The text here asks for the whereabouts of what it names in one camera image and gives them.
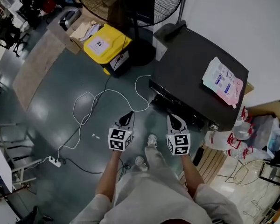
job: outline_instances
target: forearm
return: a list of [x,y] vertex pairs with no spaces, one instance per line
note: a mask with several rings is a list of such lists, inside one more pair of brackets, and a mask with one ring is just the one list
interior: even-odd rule
[[197,171],[195,165],[188,155],[182,155],[182,166],[185,173],[186,183],[188,187],[188,193],[191,197],[194,197],[198,186],[204,183],[202,177]]
[[107,167],[104,170],[102,177],[98,182],[98,186],[96,189],[96,194],[103,194],[110,199],[112,202],[115,185],[116,185],[116,176],[117,176],[117,168],[120,159],[121,152],[113,151],[110,161],[107,164]]

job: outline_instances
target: label on bin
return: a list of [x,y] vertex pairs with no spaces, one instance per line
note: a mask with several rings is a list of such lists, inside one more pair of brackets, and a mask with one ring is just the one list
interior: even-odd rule
[[126,51],[123,54],[117,55],[113,60],[110,61],[110,65],[113,70],[116,70],[119,66],[123,64],[129,58],[129,53]]
[[110,47],[110,44],[97,36],[87,46],[99,56]]

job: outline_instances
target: sleeve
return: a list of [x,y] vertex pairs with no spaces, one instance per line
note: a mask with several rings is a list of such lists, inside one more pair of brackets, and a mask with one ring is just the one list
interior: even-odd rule
[[97,194],[92,201],[81,211],[70,224],[92,224],[100,223],[104,215],[111,209],[109,198],[102,194]]
[[210,218],[228,224],[243,224],[236,205],[206,184],[200,184],[194,202],[206,210]]

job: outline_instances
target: trash bin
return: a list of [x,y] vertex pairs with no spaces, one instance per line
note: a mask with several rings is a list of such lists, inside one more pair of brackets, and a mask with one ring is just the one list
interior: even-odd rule
[[131,41],[117,29],[105,24],[84,43],[84,51],[104,68],[106,74],[119,77],[131,66]]

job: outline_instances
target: shoe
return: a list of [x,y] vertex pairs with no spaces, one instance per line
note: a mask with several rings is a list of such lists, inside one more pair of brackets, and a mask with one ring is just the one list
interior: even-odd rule
[[148,146],[157,147],[157,142],[158,142],[157,136],[155,136],[154,134],[149,135],[147,141]]
[[147,171],[148,170],[148,167],[146,166],[144,158],[142,158],[141,156],[136,157],[135,164],[141,171]]

